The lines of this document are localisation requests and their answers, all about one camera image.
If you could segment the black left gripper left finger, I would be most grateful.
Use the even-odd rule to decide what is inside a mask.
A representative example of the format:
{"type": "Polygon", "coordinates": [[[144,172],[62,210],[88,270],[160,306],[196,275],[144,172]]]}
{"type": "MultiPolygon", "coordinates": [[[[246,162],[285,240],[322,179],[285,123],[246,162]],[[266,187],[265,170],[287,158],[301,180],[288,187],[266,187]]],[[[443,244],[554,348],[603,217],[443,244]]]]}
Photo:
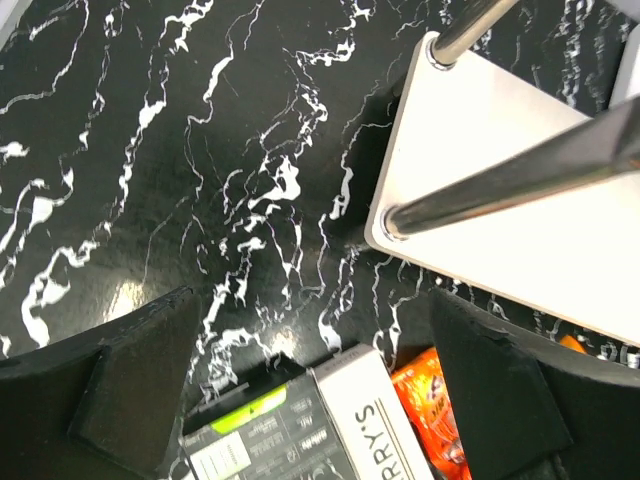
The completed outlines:
{"type": "Polygon", "coordinates": [[[156,478],[199,322],[199,296],[180,287],[2,360],[2,478],[156,478]]]}

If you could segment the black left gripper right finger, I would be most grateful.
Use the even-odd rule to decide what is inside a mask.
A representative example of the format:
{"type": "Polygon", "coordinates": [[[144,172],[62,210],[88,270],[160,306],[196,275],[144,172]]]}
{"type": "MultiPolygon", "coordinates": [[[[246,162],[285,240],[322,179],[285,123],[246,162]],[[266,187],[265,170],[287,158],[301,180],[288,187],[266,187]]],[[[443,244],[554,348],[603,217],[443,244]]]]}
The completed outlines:
{"type": "Polygon", "coordinates": [[[639,373],[440,289],[429,316],[475,479],[636,479],[639,373]]]}

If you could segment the orange Bic razor pack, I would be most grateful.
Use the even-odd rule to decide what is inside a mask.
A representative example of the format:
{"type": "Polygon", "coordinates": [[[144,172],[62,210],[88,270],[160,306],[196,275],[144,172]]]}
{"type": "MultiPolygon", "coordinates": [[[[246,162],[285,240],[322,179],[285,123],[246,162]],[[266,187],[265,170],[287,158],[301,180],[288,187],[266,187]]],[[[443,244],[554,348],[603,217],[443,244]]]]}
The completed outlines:
{"type": "Polygon", "coordinates": [[[394,372],[392,383],[435,469],[445,479],[471,479],[436,349],[394,372]]]}

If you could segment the black green Gillette box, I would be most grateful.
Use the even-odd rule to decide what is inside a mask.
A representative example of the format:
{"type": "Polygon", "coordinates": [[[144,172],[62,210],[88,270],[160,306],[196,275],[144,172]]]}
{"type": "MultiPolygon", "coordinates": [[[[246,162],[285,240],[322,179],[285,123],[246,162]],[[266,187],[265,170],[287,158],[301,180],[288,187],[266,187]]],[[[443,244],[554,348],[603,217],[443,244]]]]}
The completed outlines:
{"type": "Polygon", "coordinates": [[[355,479],[314,377],[303,373],[183,437],[188,479],[355,479]]]}

